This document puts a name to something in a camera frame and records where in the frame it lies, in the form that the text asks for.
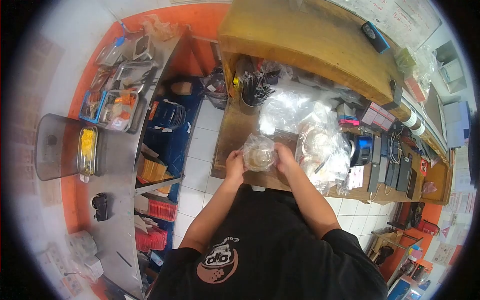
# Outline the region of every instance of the wooden counter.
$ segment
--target wooden counter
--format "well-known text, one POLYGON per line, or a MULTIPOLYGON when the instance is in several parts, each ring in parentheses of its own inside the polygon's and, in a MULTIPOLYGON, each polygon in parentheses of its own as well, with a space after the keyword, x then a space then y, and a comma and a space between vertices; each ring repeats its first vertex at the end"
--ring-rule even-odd
MULTIPOLYGON (((218 141, 216 145, 214 163, 211 175, 217 178, 225 178, 225 161, 233 150, 238 150, 243 146, 243 143, 247 140, 250 133, 258 134, 257 131, 258 115, 247 116, 240 111, 239 99, 237 97, 231 98, 228 101, 225 109, 225 114, 222 121, 222 126, 218 135, 218 141)), ((284 143, 287 145, 293 153, 297 146, 297 137, 286 138, 275 136, 273 138, 275 142, 284 143)), ((412 153, 412 168, 415 170, 420 169, 420 156, 413 153, 409 148, 406 149, 407 153, 412 153)), ((364 167, 363 173, 363 186, 361 188, 353 189, 350 191, 346 198, 358 199, 364 203, 373 199, 375 193, 370 197, 370 193, 367 191, 368 183, 370 181, 370 168, 368 164, 364 167)), ((415 191, 413 193, 413 199, 420 199, 421 187, 424 177, 417 172, 417 182, 415 184, 415 191)), ((290 191, 287 179, 278 172, 276 168, 269 172, 252 172, 247 171, 244 174, 244 182, 247 184, 263 186, 270 189, 290 191)), ((390 187, 387 187, 385 194, 385 185, 379 184, 377 186, 378 194, 375 197, 375 201, 411 201, 405 197, 405 192, 398 192, 395 189, 390 191, 390 187)), ((343 198, 343 196, 336 193, 336 186, 331 188, 329 197, 343 198)))
MULTIPOLYGON (((397 46, 385 37, 392 49, 378 54, 361 32, 363 23, 365 21, 360 17, 324 0, 306 0, 300 10, 291 10, 285 0, 234 0, 218 30, 230 95, 234 96, 231 85, 236 61, 240 54, 246 54, 321 75, 379 105, 392 102, 390 80, 395 79, 403 85, 403 74, 397 70, 394 60, 397 46)), ((408 120, 411 115, 410 109, 404 104, 390 112, 401 121, 408 120)), ((243 145, 250 133, 257 133, 257 117, 242 114, 238 100, 235 97, 229 99, 218 137, 212 176, 224 178, 225 159, 230 151, 243 145)), ((412 128, 419 126, 418 121, 412 128)), ((443 166, 448 166, 446 154, 433 139, 432 133, 425 130, 421 138, 440 155, 443 166)), ((276 141, 295 150, 296 140, 276 141)), ((419 156, 414 156, 412 168, 420 169, 419 156)), ((438 176, 442 184, 445 183, 448 170, 447 167, 443 168, 443 173, 438 176)), ((352 191, 348 197, 364 202, 369 200, 370 193, 366 191, 369 166, 366 166, 364 174, 364 186, 352 191)), ((417 174, 415 201, 420 199, 424 179, 419 171, 417 174)), ((289 190, 286 180, 276 170, 267 173, 247 172, 244 177, 249 184, 289 190)), ((331 189, 329 196, 337 196, 334 190, 331 189)), ((385 195, 384 186, 378 191, 376 201, 410 201, 404 192, 392 190, 385 195)), ((444 202, 443 194, 433 201, 444 202)))

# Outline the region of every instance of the black t-shirt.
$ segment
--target black t-shirt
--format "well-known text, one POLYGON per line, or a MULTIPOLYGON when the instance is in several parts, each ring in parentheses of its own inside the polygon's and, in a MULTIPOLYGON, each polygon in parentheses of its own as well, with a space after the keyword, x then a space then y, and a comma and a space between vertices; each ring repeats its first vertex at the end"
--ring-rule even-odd
POLYGON ((333 229, 317 240, 283 196, 248 194, 237 197, 206 253, 166 255, 149 299, 386 299, 386 283, 354 235, 333 229))

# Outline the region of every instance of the blue sponge eraser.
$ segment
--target blue sponge eraser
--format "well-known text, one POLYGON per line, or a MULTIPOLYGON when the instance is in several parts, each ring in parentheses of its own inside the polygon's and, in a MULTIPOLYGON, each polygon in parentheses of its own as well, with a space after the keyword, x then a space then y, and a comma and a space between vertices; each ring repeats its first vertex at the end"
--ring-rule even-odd
POLYGON ((378 31, 372 22, 366 22, 361 26, 361 29, 378 53, 382 54, 385 50, 390 48, 390 45, 385 40, 384 36, 378 31))

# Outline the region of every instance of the fire extinguisher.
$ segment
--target fire extinguisher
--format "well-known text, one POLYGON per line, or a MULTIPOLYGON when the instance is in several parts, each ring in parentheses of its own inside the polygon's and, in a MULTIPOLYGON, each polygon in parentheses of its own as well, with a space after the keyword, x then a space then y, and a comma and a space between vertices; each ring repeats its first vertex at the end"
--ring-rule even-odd
POLYGON ((435 236, 438 235, 438 233, 440 232, 440 227, 424 219, 420 221, 419 225, 417 226, 417 230, 435 236))

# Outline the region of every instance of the white tile floor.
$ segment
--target white tile floor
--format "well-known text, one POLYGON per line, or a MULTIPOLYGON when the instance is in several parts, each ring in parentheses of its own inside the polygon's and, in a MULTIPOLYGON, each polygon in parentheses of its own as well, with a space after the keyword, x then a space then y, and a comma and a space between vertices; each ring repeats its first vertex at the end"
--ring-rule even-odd
MULTIPOLYGON (((216 109, 208 100, 200 108, 192 143, 185 164, 185 178, 179 194, 179 208, 173 231, 173 248, 178 248, 185 232, 203 207, 210 201, 223 180, 210 176, 218 131, 224 111, 216 109)), ((395 203, 364 204, 355 199, 326 197, 343 230, 357 236, 366 251, 372 242, 372 231, 389 227, 395 203)))

